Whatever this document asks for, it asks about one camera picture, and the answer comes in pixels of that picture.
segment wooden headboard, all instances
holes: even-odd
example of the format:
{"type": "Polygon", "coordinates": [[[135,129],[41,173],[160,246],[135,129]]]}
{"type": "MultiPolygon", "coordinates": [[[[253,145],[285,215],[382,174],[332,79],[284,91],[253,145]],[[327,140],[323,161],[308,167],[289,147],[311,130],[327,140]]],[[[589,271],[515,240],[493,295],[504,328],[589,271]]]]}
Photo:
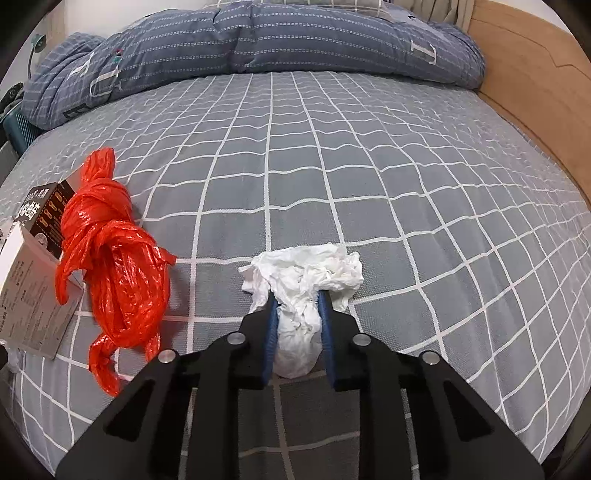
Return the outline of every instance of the wooden headboard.
{"type": "Polygon", "coordinates": [[[591,63],[568,32],[476,0],[469,34],[486,57],[480,97],[553,157],[591,198],[591,63]]]}

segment gray checkered bed sheet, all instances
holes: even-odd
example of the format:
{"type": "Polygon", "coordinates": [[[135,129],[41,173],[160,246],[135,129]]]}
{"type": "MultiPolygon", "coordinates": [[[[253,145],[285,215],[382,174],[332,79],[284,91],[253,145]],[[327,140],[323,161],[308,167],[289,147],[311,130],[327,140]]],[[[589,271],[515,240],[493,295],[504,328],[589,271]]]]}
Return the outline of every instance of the gray checkered bed sheet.
{"type": "MultiPolygon", "coordinates": [[[[567,429],[590,382],[591,214],[473,92],[333,72],[173,83],[36,140],[0,189],[0,219],[103,146],[137,222],[178,256],[164,346],[235,330],[251,302],[237,268],[262,250],[341,242],[361,254],[350,312],[364,331],[440,352],[539,460],[567,429]]],[[[98,333],[84,299],[54,361],[27,355],[0,382],[52,471],[110,400],[87,371],[98,333]]],[[[132,378],[143,355],[115,365],[132,378]]],[[[324,376],[320,364],[241,393],[241,478],[356,477],[358,401],[324,376]]]]}

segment metal screw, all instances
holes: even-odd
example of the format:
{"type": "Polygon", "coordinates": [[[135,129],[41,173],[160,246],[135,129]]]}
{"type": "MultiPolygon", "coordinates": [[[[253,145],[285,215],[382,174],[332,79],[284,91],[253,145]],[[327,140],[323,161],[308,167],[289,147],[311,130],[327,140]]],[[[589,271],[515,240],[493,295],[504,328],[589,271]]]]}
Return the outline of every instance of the metal screw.
{"type": "Polygon", "coordinates": [[[437,365],[439,363],[439,354],[431,350],[423,353],[423,362],[427,365],[437,365]]]}
{"type": "Polygon", "coordinates": [[[242,345],[246,341],[246,337],[242,332],[232,332],[228,335],[228,343],[230,345],[242,345]]]}
{"type": "Polygon", "coordinates": [[[358,333],[353,337],[353,343],[357,346],[368,346],[371,343],[371,337],[364,333],[358,333]]]}
{"type": "Polygon", "coordinates": [[[174,350],[162,350],[158,354],[158,360],[163,364],[169,364],[176,358],[177,354],[174,350]]]}

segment red plastic bag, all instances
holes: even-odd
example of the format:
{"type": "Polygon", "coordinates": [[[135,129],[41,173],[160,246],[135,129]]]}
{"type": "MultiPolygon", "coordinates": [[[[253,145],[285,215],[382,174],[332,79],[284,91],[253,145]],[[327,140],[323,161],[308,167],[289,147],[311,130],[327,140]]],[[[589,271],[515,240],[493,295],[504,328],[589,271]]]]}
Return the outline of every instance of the red plastic bag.
{"type": "Polygon", "coordinates": [[[115,152],[91,153],[81,187],[61,219],[64,255],[56,271],[56,296],[67,302],[66,281],[86,270],[92,311],[103,333],[90,346],[89,370],[109,395],[119,393],[111,369],[118,347],[143,345],[147,361],[160,351],[160,322],[170,296],[168,265],[176,257],[134,224],[127,189],[112,180],[115,152]]]}

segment crumpled tissue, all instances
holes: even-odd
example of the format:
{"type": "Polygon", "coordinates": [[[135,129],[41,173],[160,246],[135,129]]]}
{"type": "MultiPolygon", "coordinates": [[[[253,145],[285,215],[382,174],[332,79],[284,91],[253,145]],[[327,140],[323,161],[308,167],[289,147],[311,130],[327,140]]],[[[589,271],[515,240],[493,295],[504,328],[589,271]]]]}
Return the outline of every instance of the crumpled tissue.
{"type": "Polygon", "coordinates": [[[238,271],[252,293],[250,313],[266,305],[269,290],[280,304],[273,371],[286,378],[308,374],[322,351],[319,290],[330,290],[334,309],[344,312],[363,282],[359,254],[333,244],[263,252],[238,271]]]}

